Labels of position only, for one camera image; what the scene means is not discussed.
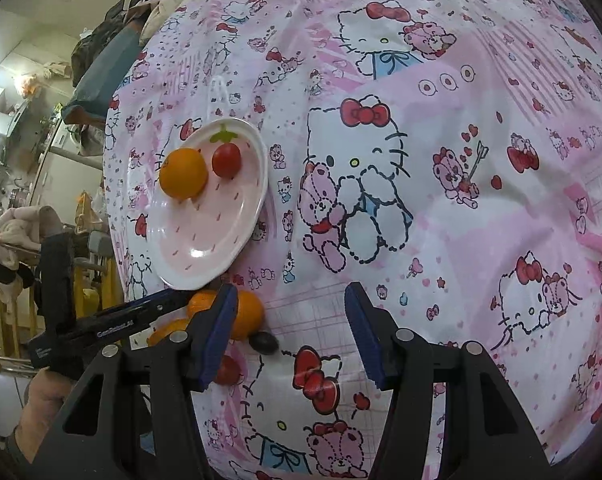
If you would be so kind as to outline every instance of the red cherry tomato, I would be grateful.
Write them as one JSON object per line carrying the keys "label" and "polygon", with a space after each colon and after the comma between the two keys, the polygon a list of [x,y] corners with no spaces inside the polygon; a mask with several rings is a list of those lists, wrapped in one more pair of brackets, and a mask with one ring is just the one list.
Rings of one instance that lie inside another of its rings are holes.
{"label": "red cherry tomato", "polygon": [[232,178],[241,170],[241,150],[232,142],[225,142],[212,155],[212,171],[221,178]]}
{"label": "red cherry tomato", "polygon": [[241,368],[237,362],[229,355],[224,355],[221,358],[221,365],[214,381],[223,386],[232,386],[239,382],[241,378]]}

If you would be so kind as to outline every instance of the yellow object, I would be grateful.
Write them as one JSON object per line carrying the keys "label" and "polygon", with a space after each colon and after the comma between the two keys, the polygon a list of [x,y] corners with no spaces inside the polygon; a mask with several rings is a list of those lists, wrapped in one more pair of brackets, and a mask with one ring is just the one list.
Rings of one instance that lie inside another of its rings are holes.
{"label": "yellow object", "polygon": [[189,319],[175,319],[166,326],[161,327],[148,338],[148,346],[154,346],[165,336],[170,335],[177,330],[185,330],[188,327]]}
{"label": "yellow object", "polygon": [[99,291],[94,288],[84,289],[84,308],[90,316],[99,310]]}
{"label": "yellow object", "polygon": [[[191,318],[197,312],[209,309],[216,295],[216,290],[198,291],[188,303],[188,317]],[[264,315],[263,303],[261,303],[258,296],[250,290],[240,290],[239,305],[235,322],[232,325],[230,339],[243,341],[248,339],[249,335],[258,332],[263,323]]]}
{"label": "yellow object", "polygon": [[188,302],[188,319],[201,310],[207,310],[212,306],[217,296],[216,290],[200,290]]}
{"label": "yellow object", "polygon": [[179,148],[170,153],[159,170],[163,192],[177,200],[196,197],[206,186],[206,161],[198,150]]}
{"label": "yellow object", "polygon": [[258,332],[264,317],[263,303],[250,290],[239,291],[239,309],[235,323],[232,325],[230,338],[236,341],[248,339],[248,336]]}

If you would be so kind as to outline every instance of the strawberry-patterned plate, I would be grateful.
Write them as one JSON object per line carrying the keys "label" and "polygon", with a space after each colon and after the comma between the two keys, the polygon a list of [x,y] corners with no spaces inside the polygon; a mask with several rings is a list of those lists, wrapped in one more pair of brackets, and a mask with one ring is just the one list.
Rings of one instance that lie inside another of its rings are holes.
{"label": "strawberry-patterned plate", "polygon": [[[231,180],[212,171],[212,155],[223,142],[241,150],[241,170]],[[200,150],[206,187],[194,200],[179,203],[157,183],[148,244],[153,267],[167,285],[196,290],[225,272],[250,239],[268,189],[267,151],[257,129],[237,118],[203,126],[182,147]]]}

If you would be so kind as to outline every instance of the stuffed animal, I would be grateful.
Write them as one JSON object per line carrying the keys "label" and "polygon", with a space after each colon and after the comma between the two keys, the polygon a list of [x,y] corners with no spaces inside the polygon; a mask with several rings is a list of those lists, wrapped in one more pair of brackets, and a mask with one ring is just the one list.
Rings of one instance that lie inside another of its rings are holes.
{"label": "stuffed animal", "polygon": [[42,238],[60,232],[61,221],[50,206],[10,208],[0,216],[0,300],[3,303],[15,305],[24,288],[34,283],[32,271],[20,261],[18,248],[38,252]]}

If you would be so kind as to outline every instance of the hello kitty bedsheet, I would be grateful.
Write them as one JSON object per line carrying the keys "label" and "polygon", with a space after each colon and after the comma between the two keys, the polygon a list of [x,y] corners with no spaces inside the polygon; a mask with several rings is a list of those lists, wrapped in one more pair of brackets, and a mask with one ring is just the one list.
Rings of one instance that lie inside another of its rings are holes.
{"label": "hello kitty bedsheet", "polygon": [[[399,326],[490,349],[550,460],[596,424],[602,37],[577,0],[185,0],[110,108],[129,299],[163,286],[146,246],[163,158],[228,116],[270,147],[265,206],[223,279],[262,298],[281,351],[230,344],[241,383],[195,397],[226,478],[367,476],[390,395],[344,314],[354,280]],[[436,384],[427,479],[444,398]]]}

